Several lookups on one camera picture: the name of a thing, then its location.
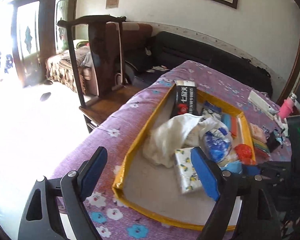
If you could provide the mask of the purple floral tablecloth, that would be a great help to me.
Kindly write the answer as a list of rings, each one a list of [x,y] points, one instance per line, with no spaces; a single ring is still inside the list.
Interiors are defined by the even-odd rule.
[[[126,152],[175,80],[194,81],[199,90],[242,110],[250,123],[268,130],[277,128],[273,120],[249,102],[249,86],[194,61],[186,61],[166,72],[93,130],[53,174],[56,178],[62,177],[90,159],[98,147],[107,149],[105,169],[93,195],[84,203],[104,239],[195,239],[198,236],[197,230],[169,226],[126,207],[114,196],[111,188]]]

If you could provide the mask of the blue white cotton pack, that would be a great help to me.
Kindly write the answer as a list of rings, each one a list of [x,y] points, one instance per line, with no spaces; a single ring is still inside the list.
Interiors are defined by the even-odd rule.
[[[203,116],[205,119],[209,117],[213,117],[221,121],[222,109],[208,101],[204,101],[203,108],[201,111],[201,116]]]

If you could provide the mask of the dark wooden chair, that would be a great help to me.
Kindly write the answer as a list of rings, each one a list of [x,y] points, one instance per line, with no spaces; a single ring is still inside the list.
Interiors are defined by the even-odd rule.
[[[125,56],[122,43],[123,22],[125,16],[114,17],[110,15],[83,16],[72,21],[58,21],[59,27],[66,29],[69,42],[69,54],[72,71],[75,78],[77,94],[80,101],[79,109],[82,111],[88,132],[92,132],[100,126],[112,113],[117,111],[130,98],[137,94],[140,89],[126,83],[125,79]],[[119,56],[120,56],[120,83],[115,83],[115,65],[110,60],[107,51],[106,24],[116,23],[118,26]],[[79,24],[88,26],[88,38],[90,52],[93,60],[93,71],[96,75],[97,96],[85,101],[81,80],[78,72],[75,49],[73,45],[72,28]]]

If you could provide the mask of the lemon print tissue pack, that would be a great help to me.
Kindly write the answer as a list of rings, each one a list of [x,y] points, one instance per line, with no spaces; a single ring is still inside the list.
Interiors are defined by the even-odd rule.
[[[174,152],[175,175],[181,194],[202,191],[203,187],[191,162],[191,147]]]

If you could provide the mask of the blue orange sponge pack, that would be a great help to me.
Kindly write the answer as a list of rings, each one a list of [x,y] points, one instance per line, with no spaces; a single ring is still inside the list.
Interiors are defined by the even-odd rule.
[[[228,128],[232,137],[237,137],[237,118],[235,116],[232,116],[228,113],[223,113],[221,122]]]

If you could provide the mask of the red plastic bag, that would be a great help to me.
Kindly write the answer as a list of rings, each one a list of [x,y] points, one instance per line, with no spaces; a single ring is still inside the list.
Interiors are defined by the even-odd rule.
[[[234,148],[238,159],[243,165],[255,165],[256,162],[253,160],[253,153],[251,147],[246,144],[239,144]]]

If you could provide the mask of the cream tissue pack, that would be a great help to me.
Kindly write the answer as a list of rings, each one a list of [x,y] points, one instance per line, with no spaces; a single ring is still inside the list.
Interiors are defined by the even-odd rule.
[[[185,147],[197,147],[200,146],[200,131],[201,131],[201,126],[196,125],[190,133],[187,135],[185,141],[184,141],[184,146]]]

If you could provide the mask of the blue towel cloth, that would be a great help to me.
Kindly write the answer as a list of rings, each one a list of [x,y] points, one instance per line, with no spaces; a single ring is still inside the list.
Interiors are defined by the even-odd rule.
[[[230,171],[231,173],[255,176],[260,174],[260,168],[256,165],[245,165],[240,160],[227,163],[225,166],[220,167],[222,171]]]

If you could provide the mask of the black motor with gear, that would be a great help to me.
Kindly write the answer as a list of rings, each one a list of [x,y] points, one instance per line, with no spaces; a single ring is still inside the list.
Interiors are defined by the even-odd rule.
[[[270,153],[274,152],[278,147],[283,148],[283,133],[286,129],[274,129],[267,137],[266,146]]]

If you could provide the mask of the black sofa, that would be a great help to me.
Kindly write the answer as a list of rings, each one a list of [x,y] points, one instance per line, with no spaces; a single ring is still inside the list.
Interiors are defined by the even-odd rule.
[[[249,59],[166,31],[148,38],[144,48],[125,54],[126,81],[144,89],[187,60],[206,65],[269,97],[273,95],[270,74]]]

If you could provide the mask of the white cloth bag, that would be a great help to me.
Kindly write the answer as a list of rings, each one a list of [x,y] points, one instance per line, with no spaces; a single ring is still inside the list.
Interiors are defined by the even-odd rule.
[[[187,135],[201,118],[192,114],[178,115],[151,130],[143,145],[143,156],[153,165],[171,168],[175,150],[184,147]]]

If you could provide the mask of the black box pack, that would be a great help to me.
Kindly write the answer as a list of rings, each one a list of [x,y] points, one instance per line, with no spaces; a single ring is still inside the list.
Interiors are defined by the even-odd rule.
[[[198,115],[197,86],[194,81],[175,80],[176,93],[171,117],[182,114]]]

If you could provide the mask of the blue white plastic bag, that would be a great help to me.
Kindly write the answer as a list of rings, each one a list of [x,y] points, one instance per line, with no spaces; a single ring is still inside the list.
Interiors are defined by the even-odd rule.
[[[209,117],[200,119],[199,145],[206,156],[220,163],[227,158],[232,149],[232,136],[229,129],[220,120]]]

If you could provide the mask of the colourful sponge stack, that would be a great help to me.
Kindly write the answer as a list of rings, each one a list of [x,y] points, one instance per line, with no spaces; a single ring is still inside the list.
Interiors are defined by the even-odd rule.
[[[269,149],[266,146],[266,144],[259,141],[259,140],[257,140],[257,139],[255,139],[255,138],[252,138],[252,140],[253,140],[253,146],[254,146],[255,153],[259,157],[262,157],[264,159],[269,159],[270,158],[270,152],[269,152]]]

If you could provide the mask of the white work glove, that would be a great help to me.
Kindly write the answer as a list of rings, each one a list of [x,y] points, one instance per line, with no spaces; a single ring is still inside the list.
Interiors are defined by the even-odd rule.
[[[285,131],[288,129],[288,125],[286,123],[286,119],[281,119],[280,116],[275,115],[274,116],[274,121],[277,123],[277,125],[281,128],[284,129]]]

